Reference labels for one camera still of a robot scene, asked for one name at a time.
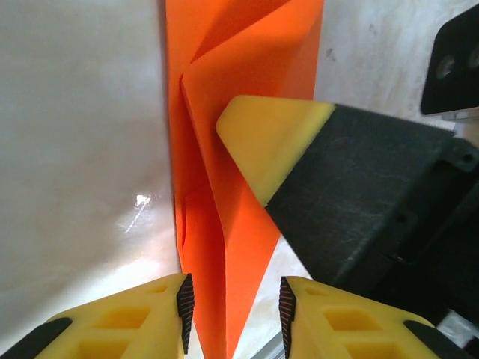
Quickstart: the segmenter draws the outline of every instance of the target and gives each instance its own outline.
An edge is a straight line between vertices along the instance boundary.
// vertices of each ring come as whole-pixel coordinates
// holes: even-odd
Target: white table surface
[[[316,98],[424,121],[435,33],[473,4],[328,0]],[[180,270],[162,9],[0,1],[0,353],[59,311]],[[281,240],[236,358],[279,331],[286,274],[307,275]]]

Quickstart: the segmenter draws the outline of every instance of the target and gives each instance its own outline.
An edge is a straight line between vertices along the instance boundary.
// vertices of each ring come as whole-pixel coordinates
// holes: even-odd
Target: orange paper
[[[205,358],[231,358],[279,232],[215,124],[241,94],[312,99],[323,0],[167,0],[174,206]]]

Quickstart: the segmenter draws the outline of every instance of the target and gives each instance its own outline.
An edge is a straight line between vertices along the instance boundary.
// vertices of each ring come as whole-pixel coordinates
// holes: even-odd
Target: yellow plastic part
[[[186,274],[174,274],[82,305],[50,320],[73,323],[38,359],[183,358],[177,293]]]
[[[299,99],[238,96],[223,111],[216,131],[265,206],[334,109]]]
[[[300,277],[290,359],[437,359],[404,325],[420,316]]]

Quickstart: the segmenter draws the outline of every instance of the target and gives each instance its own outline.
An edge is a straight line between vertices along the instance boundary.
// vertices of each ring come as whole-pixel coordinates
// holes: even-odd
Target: folded orange paper
[[[167,0],[177,242],[204,356],[231,358],[279,232],[215,133],[237,95],[312,99],[323,0]]]

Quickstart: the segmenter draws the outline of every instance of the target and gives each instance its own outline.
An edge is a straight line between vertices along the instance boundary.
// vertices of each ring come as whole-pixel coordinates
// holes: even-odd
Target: white surface
[[[476,3],[328,0],[317,98],[419,120],[435,33]],[[158,8],[0,1],[0,352],[60,310],[179,271]],[[237,358],[279,329],[279,278],[300,273],[280,242]]]

